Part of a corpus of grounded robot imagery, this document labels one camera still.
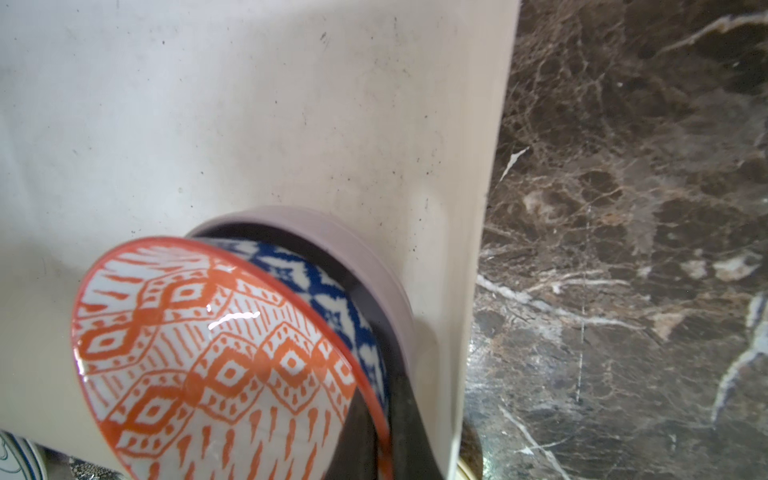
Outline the white plastic bin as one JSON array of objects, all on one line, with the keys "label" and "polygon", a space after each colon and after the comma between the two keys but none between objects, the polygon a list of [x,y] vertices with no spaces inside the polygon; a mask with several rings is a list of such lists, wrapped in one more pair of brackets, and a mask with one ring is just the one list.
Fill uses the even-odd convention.
[{"label": "white plastic bin", "polygon": [[69,343],[133,238],[261,205],[329,213],[394,271],[412,385],[456,470],[516,1],[5,1],[1,426],[116,467]]}]

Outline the red patterned bowl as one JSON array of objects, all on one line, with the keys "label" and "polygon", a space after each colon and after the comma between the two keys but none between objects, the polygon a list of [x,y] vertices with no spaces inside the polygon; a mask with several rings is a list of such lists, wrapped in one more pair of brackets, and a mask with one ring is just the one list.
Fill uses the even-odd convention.
[{"label": "red patterned bowl", "polygon": [[264,241],[151,237],[85,274],[71,343],[84,398],[135,479],[360,477],[341,449],[360,396],[372,477],[393,475],[388,372],[327,269]]}]

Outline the purple bowl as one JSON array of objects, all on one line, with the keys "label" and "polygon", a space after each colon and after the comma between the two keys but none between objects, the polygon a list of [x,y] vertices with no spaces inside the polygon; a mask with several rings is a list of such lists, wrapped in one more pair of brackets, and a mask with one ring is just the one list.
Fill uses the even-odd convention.
[{"label": "purple bowl", "polygon": [[215,217],[187,235],[266,241],[304,256],[361,307],[387,368],[414,376],[416,332],[408,296],[374,249],[336,217],[305,207],[261,206]]}]

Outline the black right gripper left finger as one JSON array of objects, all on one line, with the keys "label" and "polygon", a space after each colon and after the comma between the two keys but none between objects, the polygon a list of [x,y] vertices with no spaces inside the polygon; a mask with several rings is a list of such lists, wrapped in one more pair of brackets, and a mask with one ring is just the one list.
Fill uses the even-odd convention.
[{"label": "black right gripper left finger", "polygon": [[325,479],[376,479],[376,447],[377,437],[372,418],[363,396],[356,390]]}]

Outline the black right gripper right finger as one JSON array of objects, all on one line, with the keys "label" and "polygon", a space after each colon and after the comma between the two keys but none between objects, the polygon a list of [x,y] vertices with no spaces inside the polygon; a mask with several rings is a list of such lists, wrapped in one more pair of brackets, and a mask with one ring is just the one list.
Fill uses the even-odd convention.
[{"label": "black right gripper right finger", "polygon": [[390,375],[393,476],[397,480],[443,479],[432,452],[405,367]]}]

